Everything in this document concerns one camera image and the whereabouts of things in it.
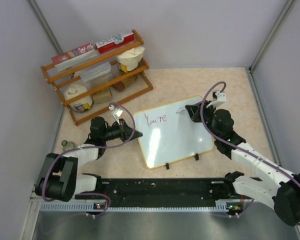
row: cable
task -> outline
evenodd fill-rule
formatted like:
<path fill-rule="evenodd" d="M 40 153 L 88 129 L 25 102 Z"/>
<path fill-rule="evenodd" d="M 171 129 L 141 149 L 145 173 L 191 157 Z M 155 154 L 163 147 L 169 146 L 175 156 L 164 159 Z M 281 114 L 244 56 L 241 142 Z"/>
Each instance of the cable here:
<path fill-rule="evenodd" d="M 229 145 L 229 146 L 231 146 L 231 147 L 233 147 L 233 148 L 235 148 L 235 149 L 238 149 L 238 150 L 240 150 L 241 152 L 244 152 L 244 153 L 246 153 L 246 154 L 248 154 L 248 155 L 254 157 L 255 159 L 258 159 L 259 161 L 263 161 L 263 159 L 262 159 L 261 157 L 259 157 L 259 156 L 255 155 L 255 154 L 253 154 L 252 152 L 250 152 L 250 151 L 248 151 L 248 150 L 246 150 L 246 149 L 244 149 L 244 148 L 242 148 L 242 147 L 239 147 L 239 146 L 237 146 L 237 145 L 234 145 L 234 144 L 232 144 L 232 143 L 230 143 L 230 142 L 228 142 L 228 141 L 226 141 L 226 140 L 223 140 L 222 138 L 220 138 L 220 137 L 218 137 L 217 135 L 215 135 L 215 134 L 214 134 L 212 131 L 210 131 L 210 129 L 208 128 L 208 126 L 207 126 L 207 124 L 206 124 L 206 121 L 205 121 L 205 119 L 204 119 L 204 104 L 203 104 L 203 103 L 207 100 L 208 95 L 213 91 L 213 89 L 215 89 L 216 86 L 218 86 L 218 85 L 220 85 L 220 84 L 223 84 L 223 88 L 222 88 L 222 90 L 220 91 L 220 92 L 223 92 L 223 91 L 226 89 L 226 86 L 227 86 L 226 82 L 224 82 L 224 81 L 217 82 L 216 84 L 214 84 L 214 85 L 206 92 L 206 94 L 205 94 L 205 96 L 204 96 L 204 98 L 203 98 L 203 100 L 202 100 L 202 104 L 201 104 L 201 106 L 200 106 L 200 117 L 201 117 L 201 121 L 202 121 L 202 124 L 203 124 L 204 128 L 205 128 L 205 129 L 207 130 L 207 132 L 210 133 L 216 140 L 218 140 L 218 141 L 220 141 L 220 142 L 222 142 L 222 143 L 224 143 L 224 144 L 227 144 L 227 145 Z M 291 175 L 289 175 L 289 174 L 286 173 L 285 171 L 281 170 L 281 168 L 280 168 L 279 166 L 273 165 L 273 164 L 271 164 L 271 163 L 269 163 L 269 162 L 267 162 L 267 161 L 264 161 L 263 163 L 266 164 L 266 165 L 268 165 L 269 167 L 275 169 L 276 171 L 282 173 L 283 175 L 285 175 L 287 178 L 289 178 L 291 181 L 293 181 L 293 183 L 295 183 L 295 184 L 298 186 L 298 188 L 300 188 L 300 183 L 299 183 L 297 180 L 295 180 Z M 246 209 L 248 209 L 248 207 L 251 205 L 251 203 L 252 203 L 252 201 L 251 201 L 251 202 L 248 204 L 248 206 L 247 206 L 247 207 L 239 214 L 239 216 L 242 215 Z"/>
<path fill-rule="evenodd" d="M 104 197 L 108 200 L 108 203 L 106 205 L 106 207 L 104 208 L 104 210 L 102 212 L 100 212 L 98 215 L 95 215 L 95 218 L 98 218 L 100 216 L 102 216 L 103 214 L 106 213 L 106 211 L 108 210 L 108 208 L 111 206 L 111 199 L 110 197 L 108 197 L 107 195 L 104 195 L 102 193 L 96 193 L 96 192 L 87 192 L 87 193 L 80 193 L 78 195 L 81 195 L 81 196 L 91 196 L 91 195 L 95 195 L 95 196 L 101 196 L 101 197 Z M 40 230 L 41 232 L 44 234 L 44 235 L 48 235 L 50 233 L 52 233 L 54 230 L 56 230 L 58 227 L 60 227 L 62 224 L 64 224 L 66 221 L 68 221 L 69 219 L 72 219 L 73 217 L 76 217 L 76 216 L 81 216 L 81 215 L 87 215 L 87 213 L 84 213 L 84 212 L 78 212 L 78 213 L 75 213 L 73 215 L 70 215 L 68 217 L 66 217 L 65 219 L 63 219 L 62 221 L 58 222 L 56 224 L 56 226 L 54 226 L 53 228 L 51 228 L 49 231 L 44 231 L 43 229 L 43 221 L 41 219 L 40 221 Z"/>
<path fill-rule="evenodd" d="M 44 201 L 46 201 L 46 202 L 51 202 L 51 201 L 53 201 L 53 199 L 48 199 L 48 198 L 46 198 L 46 187 L 47 187 L 48 178 L 49 178 L 49 176 L 50 176 L 50 174 L 51 174 L 51 172 L 52 172 L 52 169 L 54 168 L 55 164 L 56 164 L 57 161 L 61 158 L 62 155 L 67 154 L 67 153 L 70 153 L 70 152 L 82 150 L 82 149 L 95 149 L 95 148 L 97 148 L 97 149 L 113 149 L 113 148 L 121 147 L 122 145 L 126 144 L 127 142 L 129 142 L 129 141 L 132 139 L 132 137 L 134 136 L 135 131 L 136 131 L 136 123 L 135 123 L 134 117 L 133 117 L 132 114 L 131 114 L 124 106 L 122 106 L 120 103 L 117 103 L 117 102 L 110 102 L 110 103 L 109 103 L 109 106 L 111 106 L 111 105 L 117 105 L 117 106 L 121 107 L 121 108 L 124 109 L 124 110 L 129 114 L 129 116 L 131 117 L 132 123 L 133 123 L 133 128 L 132 128 L 133 130 L 132 130 L 132 133 L 131 133 L 130 137 L 129 137 L 126 141 L 124 141 L 124 142 L 122 142 L 122 143 L 120 143 L 120 144 L 118 144 L 118 145 L 115 145 L 115 146 L 84 146 L 84 147 L 81 147 L 81 148 L 74 148 L 74 149 L 71 149 L 71 150 L 67 150 L 67 151 L 64 151 L 63 153 L 59 154 L 59 155 L 54 159 L 54 161 L 52 162 L 51 166 L 49 167 L 49 169 L 48 169 L 48 171 L 47 171 L 47 173 L 46 173 L 44 182 L 43 182 L 43 186 L 42 186 L 42 198 L 43 198 Z"/>

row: gray floor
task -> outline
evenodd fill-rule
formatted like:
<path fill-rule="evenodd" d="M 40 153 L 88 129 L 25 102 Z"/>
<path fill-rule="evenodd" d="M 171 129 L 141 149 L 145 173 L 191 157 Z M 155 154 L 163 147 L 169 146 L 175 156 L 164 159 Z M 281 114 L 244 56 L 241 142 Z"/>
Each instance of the gray floor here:
<path fill-rule="evenodd" d="M 253 203 L 239 219 L 210 213 L 107 213 L 93 220 L 75 216 L 49 231 L 72 212 L 41 212 L 32 240 L 299 240 L 268 207 Z"/>

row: red box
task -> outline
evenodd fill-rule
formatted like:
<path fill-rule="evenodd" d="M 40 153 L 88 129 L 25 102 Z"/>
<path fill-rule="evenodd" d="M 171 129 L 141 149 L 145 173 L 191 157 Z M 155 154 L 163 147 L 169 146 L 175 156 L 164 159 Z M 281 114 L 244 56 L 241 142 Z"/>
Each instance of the red box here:
<path fill-rule="evenodd" d="M 82 45 L 80 47 L 77 47 L 75 49 L 72 49 L 71 51 L 67 51 L 66 53 L 63 53 L 63 54 L 60 54 L 58 56 L 54 56 L 52 57 L 52 62 L 54 65 L 58 65 L 60 63 L 63 63 L 67 60 L 70 60 L 70 59 L 73 59 L 77 56 L 80 56 L 82 54 L 85 54 L 85 53 L 88 53 L 92 50 L 94 50 L 94 46 L 92 45 L 91 42 L 85 44 L 85 45 Z"/>
<path fill-rule="evenodd" d="M 105 40 L 95 43 L 96 48 L 100 54 L 104 54 L 112 49 L 116 49 L 127 43 L 131 43 L 135 40 L 135 35 L 132 31 L 120 33 L 118 35 L 108 37 Z"/>

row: metal pole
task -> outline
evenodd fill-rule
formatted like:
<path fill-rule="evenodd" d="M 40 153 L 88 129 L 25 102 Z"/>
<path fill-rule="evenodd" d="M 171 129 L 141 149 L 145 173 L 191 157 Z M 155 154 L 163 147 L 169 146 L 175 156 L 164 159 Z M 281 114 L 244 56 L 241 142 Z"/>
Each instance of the metal pole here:
<path fill-rule="evenodd" d="M 258 66 L 261 58 L 263 57 L 263 55 L 265 54 L 266 50 L 268 49 L 271 41 L 273 40 L 275 34 L 277 33 L 277 30 L 279 29 L 279 27 L 281 26 L 281 24 L 283 23 L 283 21 L 286 19 L 286 17 L 288 16 L 288 13 L 290 12 L 290 10 L 292 9 L 294 3 L 296 2 L 296 0 L 288 0 L 284 6 L 284 8 L 282 9 L 278 19 L 275 21 L 268 37 L 265 39 L 265 41 L 263 42 L 258 54 L 256 55 L 255 59 L 252 62 L 251 67 L 249 68 L 251 73 L 254 72 L 254 70 L 256 69 L 256 67 Z"/>
<path fill-rule="evenodd" d="M 30 4 L 34 14 L 36 15 L 37 19 L 39 20 L 47 38 L 49 39 L 49 41 L 51 42 L 52 46 L 54 47 L 55 51 L 57 52 L 57 54 L 62 54 L 63 51 L 54 35 L 54 33 L 52 32 L 51 28 L 49 27 L 44 15 L 42 14 L 36 0 L 27 0 L 28 3 Z"/>

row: shelf rack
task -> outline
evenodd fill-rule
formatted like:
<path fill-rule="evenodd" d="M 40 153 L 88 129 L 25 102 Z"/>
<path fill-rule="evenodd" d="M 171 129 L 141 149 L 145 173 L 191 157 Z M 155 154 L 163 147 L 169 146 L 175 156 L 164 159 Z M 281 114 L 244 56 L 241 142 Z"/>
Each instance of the shelf rack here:
<path fill-rule="evenodd" d="M 60 89 L 63 88 L 63 87 L 65 87 L 65 86 L 67 86 L 67 85 L 69 85 L 69 84 L 72 84 L 72 83 L 80 80 L 81 79 L 80 76 L 73 77 L 73 78 L 71 78 L 69 80 L 63 81 L 63 82 L 58 83 L 58 84 L 56 83 L 56 81 L 58 81 L 60 79 L 63 79 L 65 77 L 67 77 L 67 76 L 70 76 L 70 75 L 72 75 L 75 72 L 78 72 L 78 71 L 83 70 L 85 68 L 88 68 L 88 67 L 90 67 L 92 65 L 95 65 L 95 64 L 100 63 L 102 61 L 105 61 L 105 60 L 107 60 L 109 58 L 112 58 L 112 57 L 114 57 L 114 56 L 116 56 L 118 54 L 121 54 L 121 53 L 123 53 L 123 52 L 125 52 L 127 50 L 130 50 L 132 48 L 135 48 L 137 46 L 143 45 L 144 41 L 143 41 L 142 37 L 138 34 L 138 32 L 136 30 L 132 30 L 132 32 L 133 32 L 133 34 L 135 36 L 135 41 L 133 43 L 128 43 L 128 44 L 126 44 L 126 45 L 124 45 L 122 47 L 119 47 L 119 48 L 117 48 L 117 49 L 109 52 L 109 53 L 104 53 L 100 57 L 97 57 L 95 59 L 87 61 L 87 62 L 85 62 L 85 63 L 83 63 L 81 65 L 78 65 L 78 66 L 72 67 L 70 69 L 67 69 L 67 70 L 65 70 L 63 72 L 60 72 L 60 73 L 54 75 L 54 76 L 50 76 L 49 73 L 48 73 L 48 70 L 51 70 L 51 69 L 53 69 L 55 67 L 53 63 L 51 63 L 49 65 L 46 65 L 46 66 L 41 66 L 41 71 L 42 71 L 42 74 L 43 74 L 46 82 L 48 84 L 51 84 L 53 86 L 53 88 L 54 88 L 54 90 L 55 90 L 55 92 L 56 92 L 56 94 L 57 94 L 57 96 L 58 96 L 58 98 L 59 98 L 62 106 L 64 106 L 64 107 L 67 108 L 67 110 L 69 111 L 70 116 L 71 116 L 71 118 L 72 118 L 72 120 L 73 120 L 73 122 L 74 122 L 74 124 L 76 126 L 78 126 L 79 124 L 82 124 L 82 123 L 84 123 L 84 122 L 86 122 L 86 121 L 88 121 L 88 120 L 90 120 L 90 119 L 92 119 L 92 118 L 94 118 L 94 117 L 96 117 L 96 116 L 98 116 L 100 114 L 103 114 L 103 113 L 105 113 L 106 111 L 109 110 L 108 107 L 104 107 L 104 108 L 102 108 L 102 109 L 100 109 L 98 111 L 95 111 L 95 112 L 91 113 L 88 116 L 85 116 L 85 117 L 80 118 L 80 119 L 76 119 L 76 117 L 74 115 L 74 112 L 73 112 L 73 109 L 70 107 L 70 104 L 73 103 L 73 102 L 75 102 L 75 101 L 77 101 L 77 100 L 79 100 L 79 99 L 82 99 L 82 98 L 84 98 L 84 97 L 86 97 L 88 95 L 92 95 L 92 94 L 96 93 L 97 91 L 100 91 L 100 90 L 102 90 L 104 88 L 110 87 L 111 85 L 113 85 L 113 84 L 115 84 L 117 82 L 120 82 L 120 81 L 122 81 L 122 80 L 124 80 L 126 78 L 129 78 L 129 77 L 131 77 L 133 75 L 138 75 L 138 74 L 144 80 L 144 82 L 146 83 L 147 87 L 144 88 L 144 89 L 142 89 L 142 90 L 140 90 L 140 91 L 138 91 L 138 92 L 136 92 L 136 93 L 134 93 L 134 94 L 132 94 L 132 95 L 130 95 L 130 96 L 127 96 L 127 97 L 119 100 L 118 103 L 123 104 L 123 103 L 125 103 L 125 102 L 127 102 L 127 101 L 129 101 L 131 99 L 134 99 L 134 98 L 136 98 L 136 97 L 138 97 L 138 96 L 140 96 L 140 95 L 142 95 L 142 94 L 144 94 L 146 92 L 149 92 L 149 91 L 151 91 L 151 90 L 154 89 L 154 87 L 152 86 L 151 82 L 149 81 L 149 79 L 147 78 L 147 76 L 145 74 L 145 70 L 147 70 L 149 68 L 149 65 L 148 65 L 148 63 L 146 62 L 146 60 L 144 58 L 141 59 L 139 65 L 138 65 L 138 67 L 136 69 L 134 69 L 134 70 L 132 70 L 132 71 L 130 71 L 128 73 L 125 73 L 125 74 L 123 74 L 123 75 L 121 75 L 121 76 L 119 76 L 119 77 L 117 77 L 117 78 L 115 78 L 115 79 L 113 79 L 113 80 L 111 80 L 109 82 L 106 82 L 106 83 L 104 83 L 104 84 L 102 84 L 100 86 L 97 86 L 97 87 L 95 87 L 93 89 L 90 89 L 87 92 L 84 92 L 84 93 L 82 93 L 82 94 L 80 94 L 78 96 L 75 96 L 75 97 L 73 97 L 73 98 L 71 98 L 69 100 L 65 100 L 64 95 L 62 94 L 62 92 L 61 92 Z M 117 63 L 116 61 L 112 61 L 110 64 L 113 66 L 116 63 Z"/>

